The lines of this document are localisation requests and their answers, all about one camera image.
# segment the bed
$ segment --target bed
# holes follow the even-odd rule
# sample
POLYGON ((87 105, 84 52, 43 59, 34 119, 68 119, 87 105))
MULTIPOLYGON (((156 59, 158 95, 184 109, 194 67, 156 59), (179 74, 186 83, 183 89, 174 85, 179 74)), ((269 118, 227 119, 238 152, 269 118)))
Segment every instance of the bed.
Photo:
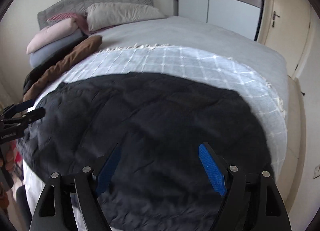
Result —
MULTIPOLYGON (((66 11, 83 13, 86 7, 97 2, 153 5, 152 0, 62 0, 38 14, 39 26, 45 27, 47 18, 54 14, 66 11)), ((129 72, 163 73, 233 89, 240 93, 260 121, 271 152, 271 165, 278 178, 287 151, 289 100, 286 63, 280 54, 237 33, 181 17, 124 24, 98 32, 97 35, 102 36, 100 51, 49 85, 37 98, 35 106, 61 82, 70 83, 100 75, 129 72), (173 69, 174 66, 166 66, 175 51, 179 51, 178 70, 173 69), (131 60, 148 56, 150 52, 157 53, 156 56, 163 57, 163 60, 157 63, 155 59, 143 58, 138 66, 130 66, 131 60), (111 57, 109 53, 115 55, 111 63, 106 61, 111 57), (125 54, 130 55, 130 60, 121 59, 125 54), (186 69, 192 56, 198 57, 197 62, 186 69), (230 77, 219 74, 222 63, 230 77), (206 70, 208 67, 217 73, 209 76, 206 70), (231 84, 232 80, 238 80, 238 83, 231 84), (250 87, 257 90, 258 94, 248 94, 247 84, 255 83, 259 84, 250 87)), ((44 183, 25 162, 24 178, 28 203, 33 213, 44 183)), ((79 230, 85 230, 81 215, 76 208, 74 211, 79 230)))

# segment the silver bolt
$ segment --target silver bolt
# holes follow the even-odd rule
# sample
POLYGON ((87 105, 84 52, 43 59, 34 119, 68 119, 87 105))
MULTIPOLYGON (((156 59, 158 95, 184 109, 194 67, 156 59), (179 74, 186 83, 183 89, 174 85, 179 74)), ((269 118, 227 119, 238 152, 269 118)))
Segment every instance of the silver bolt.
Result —
POLYGON ((230 166, 229 168, 231 171, 233 172, 237 172, 238 171, 238 167, 237 166, 230 166))
POLYGON ((91 167, 87 166, 82 169, 84 173, 88 173, 91 170, 91 167))
POLYGON ((51 177, 52 178, 57 178, 59 176, 59 173, 58 172, 53 172, 52 174, 51 174, 51 177))
POLYGON ((262 171, 262 175, 267 177, 270 177, 270 173, 268 171, 262 171))

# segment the mattress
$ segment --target mattress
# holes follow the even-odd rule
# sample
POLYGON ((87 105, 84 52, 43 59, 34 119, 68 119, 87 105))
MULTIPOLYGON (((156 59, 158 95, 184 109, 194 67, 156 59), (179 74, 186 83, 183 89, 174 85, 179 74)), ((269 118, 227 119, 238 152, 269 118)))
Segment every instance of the mattress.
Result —
MULTIPOLYGON (((209 51, 218 57, 236 60, 237 62, 235 63, 245 64, 245 67, 251 69, 250 72, 254 73, 256 71, 260 74, 262 76, 262 80, 265 80, 266 82, 265 85, 272 90, 272 93, 274 93, 272 99, 276 104, 277 112, 281 114, 281 116, 276 117, 275 122, 284 126, 284 131, 271 131, 272 134, 269 132, 267 136, 268 141, 271 140, 275 147, 277 146, 277 142, 281 140, 281 142, 279 142, 279 149, 282 152, 277 154, 275 161, 277 165, 275 174, 279 174, 286 151, 284 115, 288 108, 286 63, 280 54, 223 28, 190 21, 189 19, 181 17, 170 17, 163 20, 152 20, 121 25, 97 34, 103 36, 103 44, 100 47, 101 49, 120 48, 118 50, 121 52, 125 47, 133 45, 169 44, 188 46, 209 51)), ((100 59, 102 53, 105 53, 106 51, 93 54, 91 57, 73 67, 59 80, 48 86, 42 95, 36 100, 36 104, 43 96, 53 91, 62 81, 74 82, 101 74, 130 72, 130 69, 126 70, 127 66, 118 67, 119 64, 116 59, 114 59, 111 64, 108 63, 107 68, 103 63, 104 60, 107 60, 107 57, 100 59)), ((140 65, 143 65, 145 68, 145 70, 141 71, 150 72, 150 70, 147 69, 148 66, 146 66, 146 64, 147 59, 140 63, 140 65)), ((201 78, 194 77, 195 70, 195 68, 191 70, 190 74, 186 74, 185 77, 191 80, 201 81, 201 78)), ((31 171, 26 163, 24 163, 24 173, 27 199, 31 212, 33 213, 41 190, 44 187, 44 183, 31 171)), ((83 225, 82 218, 79 216, 77 209, 75 210, 76 218, 78 220, 77 223, 79 227, 81 227, 83 225)))

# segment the blue textured pad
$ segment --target blue textured pad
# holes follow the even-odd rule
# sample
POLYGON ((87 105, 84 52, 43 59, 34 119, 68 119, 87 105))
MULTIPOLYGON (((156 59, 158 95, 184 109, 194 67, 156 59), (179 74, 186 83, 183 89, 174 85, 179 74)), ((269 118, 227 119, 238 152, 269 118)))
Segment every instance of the blue textured pad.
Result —
POLYGON ((121 146, 115 147, 110 157, 106 161, 105 165, 101 169, 99 175, 97 176, 97 188, 95 190, 96 196, 99 197, 100 194, 104 193, 108 188, 111 178, 118 166, 121 158, 121 146))
POLYGON ((224 175, 220 172, 217 164, 211 157, 209 151, 204 146, 204 144, 201 144, 199 146, 199 158, 201 160, 205 172, 209 177, 214 191, 220 193, 220 195, 224 197, 224 195, 227 192, 224 182, 224 175))

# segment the red fabric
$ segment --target red fabric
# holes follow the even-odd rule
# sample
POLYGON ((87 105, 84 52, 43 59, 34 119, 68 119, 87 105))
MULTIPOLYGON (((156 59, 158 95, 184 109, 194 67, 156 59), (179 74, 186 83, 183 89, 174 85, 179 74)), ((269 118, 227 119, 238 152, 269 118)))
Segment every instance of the red fabric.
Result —
POLYGON ((52 16, 51 18, 48 19, 48 21, 63 20, 66 18, 74 18, 76 20, 78 27, 81 29, 81 31, 83 33, 85 33, 86 35, 91 34, 88 29, 87 20, 85 19, 84 16, 77 14, 77 13, 73 13, 73 12, 60 13, 60 14, 52 16))

